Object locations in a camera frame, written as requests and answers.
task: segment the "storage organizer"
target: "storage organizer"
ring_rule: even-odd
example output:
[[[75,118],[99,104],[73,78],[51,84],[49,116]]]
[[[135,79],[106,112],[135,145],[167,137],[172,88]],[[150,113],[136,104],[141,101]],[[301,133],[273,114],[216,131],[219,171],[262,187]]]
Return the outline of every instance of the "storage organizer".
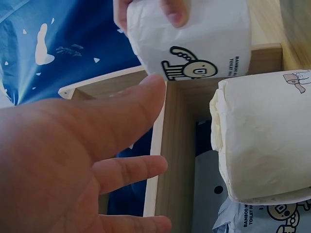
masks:
[[[281,70],[279,43],[253,46],[249,74]],[[143,67],[134,67],[63,87],[59,94],[73,100],[102,99],[139,84],[146,76]],[[168,216],[173,223],[172,233],[191,232],[195,122],[210,119],[209,102],[222,79],[166,82],[166,100],[154,124],[151,155],[164,156],[169,168],[147,181],[144,216]],[[100,197],[101,213],[106,205],[107,196]]]

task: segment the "plywood edge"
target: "plywood edge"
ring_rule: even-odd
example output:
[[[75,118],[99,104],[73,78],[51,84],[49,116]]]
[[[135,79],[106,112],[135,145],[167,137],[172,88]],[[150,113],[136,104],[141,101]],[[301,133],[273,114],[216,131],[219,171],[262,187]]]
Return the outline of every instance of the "plywood edge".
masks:
[[[154,123],[150,155],[161,155],[163,123],[164,123],[164,113],[165,113],[165,100],[164,100],[164,104],[161,109],[161,112]],[[144,217],[155,216],[158,178],[159,176],[156,176],[156,177],[153,177],[147,180],[145,205],[144,205],[144,213],[143,213]]]
[[[177,83],[167,83],[161,155],[169,167],[158,177],[155,215],[171,219],[172,233],[189,233],[193,212],[195,122]]]
[[[281,45],[281,43],[268,43],[268,44],[252,45],[252,51],[266,50],[266,49],[277,49],[277,50],[282,51],[282,45]]]
[[[66,98],[68,100],[92,100],[94,99],[92,96],[79,90],[78,88],[72,89],[66,92],[66,94],[68,95]]]
[[[143,68],[143,66],[138,66],[138,67],[131,67],[131,68],[128,68],[128,69],[119,70],[119,71],[116,71],[116,72],[113,72],[113,73],[109,73],[109,74],[105,74],[105,75],[100,75],[100,76],[97,76],[97,77],[94,77],[94,78],[91,78],[91,79],[87,79],[87,80],[84,80],[84,81],[81,81],[81,82],[78,82],[78,83],[73,83],[71,85],[64,86],[64,87],[59,89],[58,94],[62,98],[64,98],[64,99],[69,99],[68,98],[69,93],[73,89],[79,88],[81,86],[86,86],[86,85],[89,85],[89,84],[92,84],[92,83],[97,83],[97,82],[100,82],[100,81],[112,79],[112,78],[115,78],[115,77],[131,74],[131,73],[136,73],[136,72],[143,71],[143,70],[145,70]]]

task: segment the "blue cloth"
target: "blue cloth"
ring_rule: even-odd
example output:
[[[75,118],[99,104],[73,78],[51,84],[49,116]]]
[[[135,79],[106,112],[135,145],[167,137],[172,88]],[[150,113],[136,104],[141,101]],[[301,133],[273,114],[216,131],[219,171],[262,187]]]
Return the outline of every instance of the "blue cloth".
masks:
[[[113,22],[112,0],[1,0],[0,51],[0,89],[15,105],[140,65]]]
[[[150,155],[152,129],[148,131],[132,147],[127,148],[117,157],[135,157]],[[147,181],[137,182],[120,188],[109,195],[109,215],[142,216],[144,211],[145,192]]]

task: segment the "skin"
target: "skin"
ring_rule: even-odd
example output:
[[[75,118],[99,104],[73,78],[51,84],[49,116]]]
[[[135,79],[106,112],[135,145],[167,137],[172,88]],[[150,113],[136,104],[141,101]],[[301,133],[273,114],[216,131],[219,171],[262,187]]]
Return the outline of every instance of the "skin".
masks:
[[[127,7],[132,1],[133,0],[113,1],[114,21],[116,25],[121,28],[125,33],[127,32]],[[183,0],[159,0],[159,5],[164,15],[174,27],[180,28],[187,23],[189,19],[189,14]]]
[[[167,169],[162,156],[114,158],[153,125],[157,75],[103,100],[44,100],[0,110],[0,232],[168,233],[164,216],[98,214],[98,196]]]

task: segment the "wrapped toilet paper roll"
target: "wrapped toilet paper roll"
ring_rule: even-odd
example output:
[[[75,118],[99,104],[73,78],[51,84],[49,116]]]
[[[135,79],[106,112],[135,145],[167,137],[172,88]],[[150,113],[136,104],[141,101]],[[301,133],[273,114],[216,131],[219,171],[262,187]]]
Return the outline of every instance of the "wrapped toilet paper roll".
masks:
[[[127,34],[148,74],[167,80],[245,75],[251,58],[247,0],[190,0],[186,26],[174,28],[156,0],[134,0]]]
[[[311,199],[310,83],[310,70],[219,82],[210,102],[212,146],[231,199],[253,205]]]

